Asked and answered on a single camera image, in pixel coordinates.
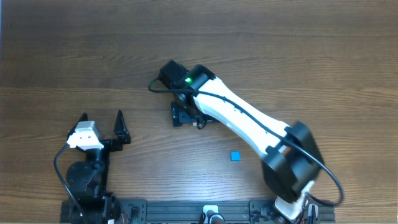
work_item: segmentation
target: small blue square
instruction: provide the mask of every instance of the small blue square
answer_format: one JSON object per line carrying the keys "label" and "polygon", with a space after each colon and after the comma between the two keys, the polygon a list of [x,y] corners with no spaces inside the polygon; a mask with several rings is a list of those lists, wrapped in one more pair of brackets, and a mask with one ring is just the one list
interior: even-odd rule
{"label": "small blue square", "polygon": [[231,161],[240,161],[241,153],[240,152],[231,152]]}

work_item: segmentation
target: wood grain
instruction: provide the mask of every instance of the wood grain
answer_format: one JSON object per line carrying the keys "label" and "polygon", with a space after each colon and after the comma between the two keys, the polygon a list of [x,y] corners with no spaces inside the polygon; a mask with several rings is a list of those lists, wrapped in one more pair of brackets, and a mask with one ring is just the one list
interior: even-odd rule
{"label": "wood grain", "polygon": [[[57,222],[52,167],[82,112],[132,144],[108,190],[148,200],[274,198],[255,152],[228,128],[173,128],[163,64],[202,63],[269,116],[309,125],[346,190],[339,222],[396,222],[397,1],[29,0],[2,3],[0,222]],[[241,162],[230,152],[241,151]],[[63,173],[84,155],[67,151]],[[314,194],[336,199],[322,174]]]}

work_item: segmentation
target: tabletop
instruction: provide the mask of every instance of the tabletop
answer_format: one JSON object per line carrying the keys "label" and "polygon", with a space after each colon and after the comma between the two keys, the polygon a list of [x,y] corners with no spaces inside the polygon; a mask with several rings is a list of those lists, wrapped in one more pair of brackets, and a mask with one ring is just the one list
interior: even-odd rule
{"label": "tabletop", "polygon": [[[172,95],[147,90],[170,59],[309,126],[346,192],[338,222],[396,222],[397,10],[393,0],[3,1],[0,222],[59,221],[68,195],[53,159],[82,112],[109,133],[124,113],[132,143],[112,153],[108,178],[118,197],[275,198],[227,127],[172,127]],[[62,173],[83,159],[67,150]],[[338,198],[325,173],[312,192]]]}

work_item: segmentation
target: wooden table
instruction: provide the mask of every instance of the wooden table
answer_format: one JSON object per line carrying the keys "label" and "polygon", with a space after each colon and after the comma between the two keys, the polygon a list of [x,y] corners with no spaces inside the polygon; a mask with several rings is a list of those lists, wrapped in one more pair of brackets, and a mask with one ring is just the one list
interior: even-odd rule
{"label": "wooden table", "polygon": [[[58,221],[68,197],[52,162],[84,111],[108,133],[124,113],[132,143],[112,153],[108,179],[118,197],[274,198],[228,128],[172,127],[172,96],[146,88],[170,59],[307,124],[346,190],[339,222],[396,222],[397,11],[373,0],[3,1],[0,222]],[[83,158],[68,150],[64,175]],[[313,193],[338,196],[325,174]]]}

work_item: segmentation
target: white connector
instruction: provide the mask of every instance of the white connector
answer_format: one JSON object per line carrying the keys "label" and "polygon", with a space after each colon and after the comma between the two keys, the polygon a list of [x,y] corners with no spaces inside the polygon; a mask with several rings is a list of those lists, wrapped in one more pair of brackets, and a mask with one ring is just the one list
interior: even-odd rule
{"label": "white connector", "polygon": [[71,148],[77,146],[82,150],[103,149],[104,145],[98,139],[99,132],[95,126],[95,121],[80,121],[75,128],[75,132],[69,136],[68,145]]}

